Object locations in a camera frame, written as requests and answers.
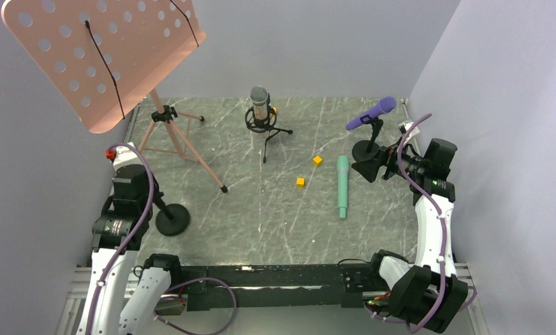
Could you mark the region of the black round-base microphone stand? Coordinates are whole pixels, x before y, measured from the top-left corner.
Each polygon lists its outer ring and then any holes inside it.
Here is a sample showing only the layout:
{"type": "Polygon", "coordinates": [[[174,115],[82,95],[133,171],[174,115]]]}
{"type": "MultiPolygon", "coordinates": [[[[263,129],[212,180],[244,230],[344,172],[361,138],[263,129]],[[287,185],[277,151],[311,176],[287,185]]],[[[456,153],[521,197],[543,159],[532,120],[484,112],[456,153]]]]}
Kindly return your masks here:
{"type": "Polygon", "coordinates": [[[372,127],[371,138],[369,140],[361,140],[356,142],[352,148],[351,153],[355,162],[364,161],[367,152],[370,152],[373,147],[380,147],[376,143],[376,138],[378,137],[382,126],[384,125],[384,122],[381,119],[375,119],[372,120],[369,125],[372,127]]]}

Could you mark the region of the purple plastic microphone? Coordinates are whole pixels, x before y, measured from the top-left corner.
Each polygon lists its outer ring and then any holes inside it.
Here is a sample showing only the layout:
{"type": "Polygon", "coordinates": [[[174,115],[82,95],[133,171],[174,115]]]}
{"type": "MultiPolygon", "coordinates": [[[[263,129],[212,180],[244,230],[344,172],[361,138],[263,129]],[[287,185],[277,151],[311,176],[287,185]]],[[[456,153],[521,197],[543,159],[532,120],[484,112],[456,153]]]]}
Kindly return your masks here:
{"type": "Polygon", "coordinates": [[[391,96],[387,96],[379,100],[379,102],[366,110],[364,113],[352,119],[346,126],[347,131],[352,131],[359,126],[369,124],[372,120],[378,119],[381,115],[385,115],[393,111],[397,106],[397,101],[391,96]]]}

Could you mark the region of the glitter microphone with mesh head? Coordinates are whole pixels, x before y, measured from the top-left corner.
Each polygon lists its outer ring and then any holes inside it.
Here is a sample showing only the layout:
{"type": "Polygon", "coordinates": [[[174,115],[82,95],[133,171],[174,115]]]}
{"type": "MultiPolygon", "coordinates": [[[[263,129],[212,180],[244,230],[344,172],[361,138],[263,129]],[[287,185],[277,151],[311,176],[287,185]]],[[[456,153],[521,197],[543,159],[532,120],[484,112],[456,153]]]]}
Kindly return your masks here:
{"type": "Polygon", "coordinates": [[[251,89],[250,99],[252,107],[248,111],[247,121],[249,128],[254,132],[263,132],[268,127],[270,113],[268,112],[269,93],[262,86],[255,86],[251,89]]]}

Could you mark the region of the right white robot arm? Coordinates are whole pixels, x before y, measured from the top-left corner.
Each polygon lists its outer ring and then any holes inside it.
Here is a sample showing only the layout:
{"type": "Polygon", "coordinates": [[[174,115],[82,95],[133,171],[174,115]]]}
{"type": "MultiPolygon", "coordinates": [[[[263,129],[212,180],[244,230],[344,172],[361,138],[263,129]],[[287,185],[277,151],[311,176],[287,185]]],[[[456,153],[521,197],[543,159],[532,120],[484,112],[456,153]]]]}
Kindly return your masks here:
{"type": "Polygon", "coordinates": [[[411,147],[379,146],[369,140],[354,144],[351,167],[366,180],[395,175],[410,184],[418,222],[416,258],[380,250],[371,260],[372,275],[388,286],[388,293],[366,299],[364,307],[374,317],[403,322],[414,330],[443,333],[468,295],[468,285],[458,278],[451,246],[451,216],[455,186],[447,180],[457,147],[434,138],[424,156],[411,147]]]}

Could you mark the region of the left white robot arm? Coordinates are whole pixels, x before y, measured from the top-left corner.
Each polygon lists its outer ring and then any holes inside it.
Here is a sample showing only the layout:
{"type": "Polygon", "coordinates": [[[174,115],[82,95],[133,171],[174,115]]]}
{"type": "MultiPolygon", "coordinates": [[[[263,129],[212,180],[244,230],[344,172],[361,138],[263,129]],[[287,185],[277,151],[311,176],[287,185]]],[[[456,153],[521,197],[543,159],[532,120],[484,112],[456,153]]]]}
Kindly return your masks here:
{"type": "Polygon", "coordinates": [[[168,237],[183,233],[191,215],[180,204],[166,204],[156,180],[139,164],[119,167],[113,194],[92,227],[92,272],[78,334],[138,334],[153,315],[161,295],[181,275],[176,255],[150,255],[129,299],[124,296],[153,208],[157,230],[168,237]]]}

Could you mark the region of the pink perforated music stand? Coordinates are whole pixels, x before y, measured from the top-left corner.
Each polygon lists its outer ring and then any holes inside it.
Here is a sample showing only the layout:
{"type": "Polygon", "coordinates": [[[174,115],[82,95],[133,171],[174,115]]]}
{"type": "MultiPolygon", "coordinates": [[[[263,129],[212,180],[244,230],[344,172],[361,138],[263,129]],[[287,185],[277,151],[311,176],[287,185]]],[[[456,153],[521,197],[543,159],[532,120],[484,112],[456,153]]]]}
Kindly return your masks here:
{"type": "Polygon", "coordinates": [[[206,38],[191,1],[5,1],[1,18],[89,132],[150,97],[173,153],[202,161],[156,91],[206,38]]]}

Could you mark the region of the teal plastic microphone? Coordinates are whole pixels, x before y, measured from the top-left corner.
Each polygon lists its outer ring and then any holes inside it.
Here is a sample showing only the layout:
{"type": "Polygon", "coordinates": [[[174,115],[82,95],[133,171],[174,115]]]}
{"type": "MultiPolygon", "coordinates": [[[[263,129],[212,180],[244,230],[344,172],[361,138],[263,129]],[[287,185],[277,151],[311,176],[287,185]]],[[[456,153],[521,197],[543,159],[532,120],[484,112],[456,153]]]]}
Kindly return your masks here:
{"type": "Polygon", "coordinates": [[[347,156],[341,155],[337,159],[337,206],[339,217],[344,220],[348,209],[350,162],[347,156]]]}

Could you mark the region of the yellow cube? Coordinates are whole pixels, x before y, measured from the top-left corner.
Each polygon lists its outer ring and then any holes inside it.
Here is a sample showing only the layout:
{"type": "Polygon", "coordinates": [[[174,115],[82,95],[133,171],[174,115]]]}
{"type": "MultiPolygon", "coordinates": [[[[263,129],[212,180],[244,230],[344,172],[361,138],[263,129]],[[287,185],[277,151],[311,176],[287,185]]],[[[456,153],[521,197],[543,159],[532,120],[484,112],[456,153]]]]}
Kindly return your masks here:
{"type": "Polygon", "coordinates": [[[312,162],[316,167],[318,167],[322,164],[323,159],[320,156],[315,156],[313,157],[312,162]]]}
{"type": "Polygon", "coordinates": [[[305,179],[302,178],[302,177],[298,177],[296,179],[296,186],[301,187],[301,188],[304,187],[305,186],[305,179]]]}

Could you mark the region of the black shock mount tripod stand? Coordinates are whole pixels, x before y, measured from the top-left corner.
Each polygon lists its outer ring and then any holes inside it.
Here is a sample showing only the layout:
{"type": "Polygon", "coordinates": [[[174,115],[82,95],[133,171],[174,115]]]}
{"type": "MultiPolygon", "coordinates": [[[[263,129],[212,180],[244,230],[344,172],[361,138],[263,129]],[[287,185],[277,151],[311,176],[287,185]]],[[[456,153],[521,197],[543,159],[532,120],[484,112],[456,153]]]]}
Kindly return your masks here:
{"type": "Polygon", "coordinates": [[[252,133],[268,134],[264,142],[264,150],[263,150],[263,157],[262,157],[263,163],[267,162],[268,142],[280,132],[284,132],[289,135],[293,133],[293,130],[278,128],[275,126],[277,122],[277,109],[270,105],[267,105],[267,117],[265,119],[258,119],[255,114],[255,106],[252,106],[246,111],[246,114],[244,116],[244,121],[245,121],[246,128],[250,130],[252,133]]]}

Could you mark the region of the black base frame bar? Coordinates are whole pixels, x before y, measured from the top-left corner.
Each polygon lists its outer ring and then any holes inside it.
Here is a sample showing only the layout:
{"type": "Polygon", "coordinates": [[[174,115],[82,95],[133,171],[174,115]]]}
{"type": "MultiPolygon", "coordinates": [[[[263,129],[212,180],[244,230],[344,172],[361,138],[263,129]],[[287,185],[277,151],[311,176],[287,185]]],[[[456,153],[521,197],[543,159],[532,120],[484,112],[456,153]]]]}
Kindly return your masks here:
{"type": "Polygon", "coordinates": [[[388,290],[363,262],[320,265],[182,266],[171,291],[186,296],[188,311],[213,308],[332,306],[361,308],[388,290]]]}

